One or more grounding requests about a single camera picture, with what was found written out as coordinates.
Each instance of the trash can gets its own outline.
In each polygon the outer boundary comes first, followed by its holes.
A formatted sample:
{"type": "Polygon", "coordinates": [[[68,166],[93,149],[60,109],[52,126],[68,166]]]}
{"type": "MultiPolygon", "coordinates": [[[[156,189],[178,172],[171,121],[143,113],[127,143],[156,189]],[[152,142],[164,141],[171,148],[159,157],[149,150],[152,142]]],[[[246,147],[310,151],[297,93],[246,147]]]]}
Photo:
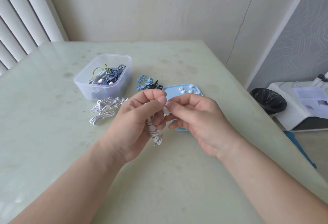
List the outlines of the trash can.
{"type": "Polygon", "coordinates": [[[287,107],[286,100],[270,89],[256,88],[250,94],[268,115],[280,113],[287,107]]]}

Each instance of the vertical blinds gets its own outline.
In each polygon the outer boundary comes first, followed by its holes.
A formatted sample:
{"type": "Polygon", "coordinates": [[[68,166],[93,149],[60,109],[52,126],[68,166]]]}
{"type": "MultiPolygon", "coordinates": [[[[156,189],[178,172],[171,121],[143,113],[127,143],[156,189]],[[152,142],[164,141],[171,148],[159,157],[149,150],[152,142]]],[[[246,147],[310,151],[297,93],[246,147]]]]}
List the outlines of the vertical blinds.
{"type": "Polygon", "coordinates": [[[51,0],[0,0],[0,75],[49,41],[67,41],[51,0]]]}

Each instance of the table surface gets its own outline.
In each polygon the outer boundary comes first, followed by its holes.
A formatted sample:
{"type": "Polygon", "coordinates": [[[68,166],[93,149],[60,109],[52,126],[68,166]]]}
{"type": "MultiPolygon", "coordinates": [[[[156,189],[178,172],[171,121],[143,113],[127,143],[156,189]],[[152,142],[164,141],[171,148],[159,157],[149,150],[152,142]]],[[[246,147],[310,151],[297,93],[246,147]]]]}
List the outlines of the table surface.
{"type": "MultiPolygon", "coordinates": [[[[328,202],[328,185],[202,41],[46,43],[0,77],[0,222],[52,184],[113,120],[89,123],[94,102],[73,77],[97,54],[133,59],[124,97],[146,74],[191,83],[215,99],[251,143],[328,202]]],[[[94,223],[263,223],[223,165],[189,132],[163,131],[117,175],[94,223]]]]}

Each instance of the left hand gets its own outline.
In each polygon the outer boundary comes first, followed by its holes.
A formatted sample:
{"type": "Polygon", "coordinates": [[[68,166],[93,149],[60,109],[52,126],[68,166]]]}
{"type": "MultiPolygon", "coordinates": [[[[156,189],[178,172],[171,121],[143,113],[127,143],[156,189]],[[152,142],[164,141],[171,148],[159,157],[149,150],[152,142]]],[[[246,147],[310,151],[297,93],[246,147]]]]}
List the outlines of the left hand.
{"type": "Polygon", "coordinates": [[[100,138],[104,147],[113,150],[123,163],[135,159],[151,137],[147,118],[153,116],[152,122],[158,130],[165,127],[162,111],[165,104],[166,93],[162,90],[146,89],[135,94],[122,104],[114,121],[100,138]]]}

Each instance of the hand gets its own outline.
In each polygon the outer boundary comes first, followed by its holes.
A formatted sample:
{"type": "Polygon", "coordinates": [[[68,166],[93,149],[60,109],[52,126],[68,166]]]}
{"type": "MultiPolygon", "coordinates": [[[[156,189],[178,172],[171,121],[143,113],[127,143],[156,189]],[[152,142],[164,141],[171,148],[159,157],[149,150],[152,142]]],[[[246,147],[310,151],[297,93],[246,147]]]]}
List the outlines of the hand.
{"type": "Polygon", "coordinates": [[[135,94],[122,104],[114,121],[101,137],[104,146],[114,150],[123,163],[135,159],[151,137],[147,118],[154,116],[152,122],[158,130],[165,127],[162,111],[165,103],[166,93],[159,89],[146,89],[135,94]]]}
{"type": "Polygon", "coordinates": [[[183,127],[197,139],[204,152],[222,160],[241,135],[228,122],[218,104],[211,98],[183,94],[166,104],[171,112],[166,121],[174,120],[170,129],[183,127]]]}

